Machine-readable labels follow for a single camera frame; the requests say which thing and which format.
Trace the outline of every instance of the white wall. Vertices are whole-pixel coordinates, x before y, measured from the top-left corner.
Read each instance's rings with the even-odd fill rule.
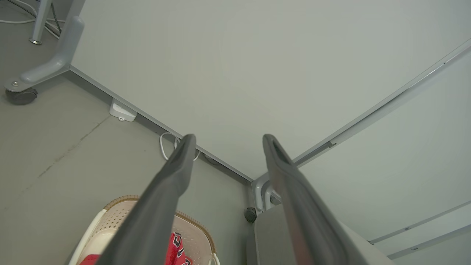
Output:
[[[72,67],[258,178],[263,134],[297,157],[467,41],[470,12],[465,0],[87,0]]]
[[[470,71],[468,54],[415,98],[300,168],[365,239],[471,200]]]
[[[396,265],[471,264],[471,232],[394,260]]]

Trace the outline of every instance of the gray metal leg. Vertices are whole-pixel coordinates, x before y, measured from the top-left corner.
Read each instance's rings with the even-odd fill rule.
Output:
[[[257,213],[263,211],[262,187],[269,179],[270,177],[268,176],[268,173],[265,173],[260,178],[252,182],[252,193]]]
[[[22,73],[19,77],[8,79],[4,84],[5,88],[11,92],[21,92],[69,70],[84,26],[85,24],[80,17],[72,17],[69,25],[63,31],[63,39],[59,40],[51,60]]]
[[[38,16],[36,22],[34,23],[34,29],[32,32],[32,37],[30,41],[36,45],[41,45],[41,36],[44,31],[44,25],[46,24],[46,19],[48,18],[49,7],[52,0],[41,0],[39,5]]]

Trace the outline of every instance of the white device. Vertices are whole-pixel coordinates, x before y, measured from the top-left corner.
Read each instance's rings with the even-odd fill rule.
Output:
[[[113,99],[111,102],[110,114],[118,117],[120,121],[132,122],[138,113],[132,110],[130,107],[117,101],[116,99]]]

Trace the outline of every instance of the gray bracket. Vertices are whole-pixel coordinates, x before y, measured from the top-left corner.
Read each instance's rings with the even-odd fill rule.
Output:
[[[80,17],[72,17],[63,31],[52,58],[48,62],[22,73],[19,77],[8,79],[4,83],[5,88],[11,92],[21,92],[69,70],[84,26],[85,24]]]
[[[268,180],[270,180],[270,177],[268,176],[268,173],[265,173],[260,178],[252,182],[253,200],[255,202],[255,210],[257,211],[257,214],[264,210],[262,187]]]

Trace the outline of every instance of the basket rim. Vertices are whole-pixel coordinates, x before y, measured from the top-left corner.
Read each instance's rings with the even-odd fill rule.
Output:
[[[125,202],[125,201],[138,201],[139,200],[139,195],[126,195],[126,196],[121,196],[119,198],[116,198],[112,200],[110,203],[108,203],[105,207],[103,207],[104,210],[108,211],[111,209],[113,206]],[[180,212],[180,211],[175,211],[175,216],[189,222],[190,224],[196,226],[199,230],[201,230],[206,238],[209,241],[209,245],[211,247],[211,252],[214,254],[217,254],[216,252],[216,245],[214,244],[214,240],[212,239],[211,235],[209,234],[209,231],[204,227],[202,224],[200,224],[197,220],[194,218],[191,218],[190,216]]]

